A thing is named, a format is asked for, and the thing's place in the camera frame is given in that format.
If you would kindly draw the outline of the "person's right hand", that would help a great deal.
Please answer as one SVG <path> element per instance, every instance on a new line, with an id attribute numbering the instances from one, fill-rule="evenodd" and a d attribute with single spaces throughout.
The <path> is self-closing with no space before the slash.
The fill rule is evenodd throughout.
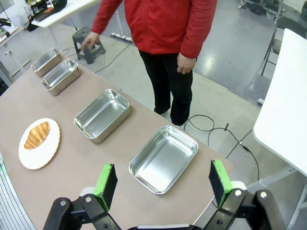
<path id="1" fill-rule="evenodd" d="M 82 42 L 81 48 L 82 51 L 84 51 L 86 48 L 88 49 L 93 49 L 96 42 L 99 39 L 100 34 L 94 33 L 94 32 L 90 32 L 84 39 L 84 41 Z"/>

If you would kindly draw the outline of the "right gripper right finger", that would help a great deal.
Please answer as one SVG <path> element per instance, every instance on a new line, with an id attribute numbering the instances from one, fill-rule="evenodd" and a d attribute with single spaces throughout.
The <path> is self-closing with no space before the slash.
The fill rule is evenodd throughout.
<path id="1" fill-rule="evenodd" d="M 285 230 L 281 212 L 271 191 L 255 193 L 233 187 L 221 160 L 212 160 L 209 180 L 218 209 L 205 230 L 228 230 L 236 218 L 245 219 L 252 230 Z"/>

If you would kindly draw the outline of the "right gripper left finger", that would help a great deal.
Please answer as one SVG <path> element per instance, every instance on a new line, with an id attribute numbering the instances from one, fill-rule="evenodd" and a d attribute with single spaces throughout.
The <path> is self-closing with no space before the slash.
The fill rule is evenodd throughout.
<path id="1" fill-rule="evenodd" d="M 97 230 L 119 230 L 109 214 L 118 179 L 114 164 L 105 164 L 94 191 L 71 201 L 66 197 L 54 200 L 43 229 L 80 230 L 93 224 Z"/>

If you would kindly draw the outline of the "person's left hand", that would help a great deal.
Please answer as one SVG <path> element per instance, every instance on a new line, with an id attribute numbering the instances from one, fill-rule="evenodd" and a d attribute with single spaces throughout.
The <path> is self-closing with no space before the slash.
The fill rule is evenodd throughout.
<path id="1" fill-rule="evenodd" d="M 190 73 L 193 70 L 195 63 L 195 58 L 187 58 L 179 53 L 177 57 L 177 72 L 181 74 Z"/>

